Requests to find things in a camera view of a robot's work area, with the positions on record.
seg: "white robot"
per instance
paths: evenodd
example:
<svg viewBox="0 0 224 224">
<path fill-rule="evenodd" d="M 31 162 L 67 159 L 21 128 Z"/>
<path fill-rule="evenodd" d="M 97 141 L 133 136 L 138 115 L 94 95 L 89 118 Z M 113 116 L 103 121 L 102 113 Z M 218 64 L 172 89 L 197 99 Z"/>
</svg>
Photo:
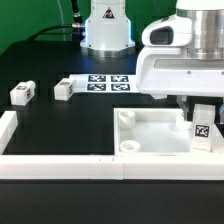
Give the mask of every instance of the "white robot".
<svg viewBox="0 0 224 224">
<path fill-rule="evenodd" d="M 81 51 L 102 57 L 117 57 L 135 51 L 125 0 L 91 0 L 91 15 L 85 23 Z"/>
<path fill-rule="evenodd" d="M 138 89 L 156 99 L 224 97 L 224 1 L 178 0 L 176 8 L 142 34 Z"/>
</svg>

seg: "green background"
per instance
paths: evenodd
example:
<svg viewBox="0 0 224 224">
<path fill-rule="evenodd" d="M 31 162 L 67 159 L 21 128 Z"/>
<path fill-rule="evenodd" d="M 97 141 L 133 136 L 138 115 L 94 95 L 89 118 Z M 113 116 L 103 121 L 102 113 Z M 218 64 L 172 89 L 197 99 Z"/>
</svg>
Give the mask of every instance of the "green background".
<svg viewBox="0 0 224 224">
<path fill-rule="evenodd" d="M 13 42 L 26 40 L 46 27 L 73 21 L 70 0 L 0 0 L 0 54 Z M 132 39 L 141 40 L 141 33 L 149 23 L 175 13 L 176 0 L 126 0 L 126 14 L 132 22 Z M 79 9 L 85 20 L 90 14 L 90 0 L 78 0 Z M 38 40 L 71 40 L 70 36 L 44 36 Z"/>
</svg>

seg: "white cube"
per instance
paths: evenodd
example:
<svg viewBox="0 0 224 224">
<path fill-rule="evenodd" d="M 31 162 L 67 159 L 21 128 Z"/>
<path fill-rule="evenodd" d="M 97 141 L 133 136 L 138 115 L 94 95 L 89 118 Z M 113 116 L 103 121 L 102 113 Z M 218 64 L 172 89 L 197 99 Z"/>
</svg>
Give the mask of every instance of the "white cube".
<svg viewBox="0 0 224 224">
<path fill-rule="evenodd" d="M 75 87 L 76 80 L 74 79 L 62 79 L 54 87 L 54 96 L 56 100 L 67 101 L 74 93 L 73 88 Z"/>
<path fill-rule="evenodd" d="M 33 81 L 20 82 L 11 92 L 12 105 L 25 106 L 35 95 L 36 85 Z"/>
</svg>

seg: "white block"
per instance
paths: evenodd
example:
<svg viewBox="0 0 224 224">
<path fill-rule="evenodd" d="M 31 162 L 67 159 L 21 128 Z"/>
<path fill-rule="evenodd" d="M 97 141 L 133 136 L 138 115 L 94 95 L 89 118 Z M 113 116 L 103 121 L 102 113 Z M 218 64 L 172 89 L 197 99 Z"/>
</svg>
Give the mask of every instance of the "white block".
<svg viewBox="0 0 224 224">
<path fill-rule="evenodd" d="M 74 93 L 73 89 L 75 87 L 76 80 L 74 79 L 62 79 L 54 87 L 54 96 L 56 100 L 67 101 Z"/>
<path fill-rule="evenodd" d="M 191 150 L 211 151 L 215 106 L 196 104 L 193 115 Z"/>
<path fill-rule="evenodd" d="M 12 105 L 25 106 L 35 95 L 36 85 L 33 81 L 20 82 L 11 92 Z"/>
<path fill-rule="evenodd" d="M 2 154 L 18 125 L 15 111 L 6 111 L 0 119 L 0 154 Z"/>
</svg>

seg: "black tabletop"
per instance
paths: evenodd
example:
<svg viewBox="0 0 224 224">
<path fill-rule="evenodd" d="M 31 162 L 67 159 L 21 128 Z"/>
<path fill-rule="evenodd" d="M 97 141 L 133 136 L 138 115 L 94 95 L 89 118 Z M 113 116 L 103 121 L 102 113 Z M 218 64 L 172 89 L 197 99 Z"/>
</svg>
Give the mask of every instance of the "black tabletop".
<svg viewBox="0 0 224 224">
<path fill-rule="evenodd" d="M 68 102 L 54 100 L 53 87 L 71 73 L 134 75 L 136 60 L 137 53 L 119 59 L 87 56 L 72 42 L 11 45 L 0 56 L 0 113 L 16 110 L 19 126 L 4 154 L 111 155 L 113 108 L 178 108 L 175 97 L 155 101 L 136 93 L 79 93 Z M 29 80 L 37 85 L 36 96 L 25 107 L 11 106 L 9 92 L 19 82 Z M 220 104 L 220 99 L 206 100 Z M 0 218 L 4 224 L 224 223 L 222 181 L 0 183 Z"/>
</svg>

